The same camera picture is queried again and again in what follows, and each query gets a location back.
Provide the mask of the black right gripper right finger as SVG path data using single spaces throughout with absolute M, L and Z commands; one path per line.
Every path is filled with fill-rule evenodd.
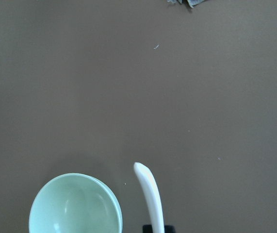
M 165 225 L 164 232 L 165 233 L 176 233 L 176 229 L 173 225 Z

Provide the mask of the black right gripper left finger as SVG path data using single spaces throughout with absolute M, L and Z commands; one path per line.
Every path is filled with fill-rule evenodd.
M 142 233 L 153 233 L 152 225 L 143 225 Z

